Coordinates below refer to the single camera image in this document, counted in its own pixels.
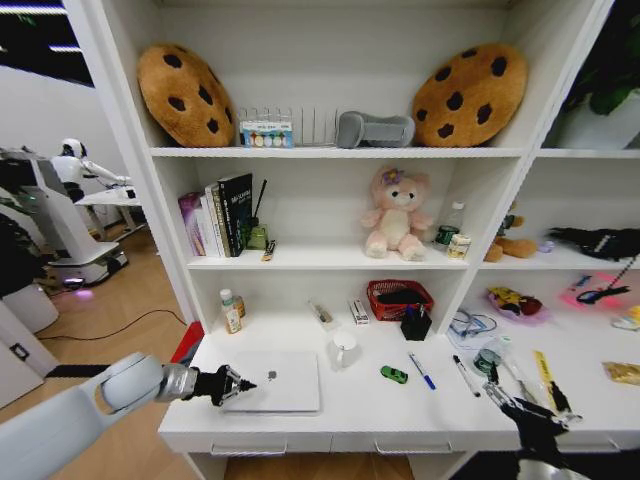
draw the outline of white laptop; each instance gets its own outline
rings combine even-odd
[[[225,412],[320,410],[318,359],[314,352],[240,352],[229,364],[257,388],[229,399],[222,406]]]

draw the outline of toy car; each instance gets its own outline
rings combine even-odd
[[[388,365],[385,365],[384,367],[382,367],[380,369],[380,373],[382,374],[383,377],[389,378],[394,382],[398,382],[400,384],[407,383],[407,380],[409,379],[409,375],[407,375],[401,370],[391,368]]]

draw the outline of green leaves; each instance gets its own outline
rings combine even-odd
[[[609,115],[633,90],[632,85],[613,85],[609,89],[593,92],[589,106],[598,115]]]
[[[582,105],[591,94],[591,110],[609,115],[636,88],[640,88],[640,2],[617,0],[563,110]]]

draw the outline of red basket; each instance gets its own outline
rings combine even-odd
[[[373,314],[378,320],[387,322],[401,321],[404,318],[407,305],[380,303],[373,292],[377,291],[379,294],[384,294],[397,292],[398,290],[403,290],[405,288],[415,290],[422,295],[425,298],[424,305],[427,311],[431,311],[431,307],[433,307],[433,298],[431,298],[429,292],[427,292],[418,282],[414,282],[412,280],[374,280],[373,282],[369,282],[369,285],[367,286],[367,297],[369,298],[371,310],[373,310]],[[412,306],[414,308],[418,308],[419,304],[416,303]]]

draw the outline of brown plush toy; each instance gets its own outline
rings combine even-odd
[[[413,101],[415,142],[473,147],[509,122],[527,83],[527,63],[503,44],[479,45],[456,55],[418,90]]]
[[[183,147],[226,147],[231,101],[211,68],[178,45],[154,45],[138,61],[138,83],[153,118]]]
[[[516,202],[511,204],[509,211],[516,208]],[[533,240],[522,238],[520,240],[509,240],[506,238],[506,231],[511,227],[519,227],[524,223],[524,217],[519,215],[507,215],[504,217],[496,238],[489,247],[484,259],[486,262],[497,262],[503,254],[518,258],[529,258],[536,253],[538,245]]]

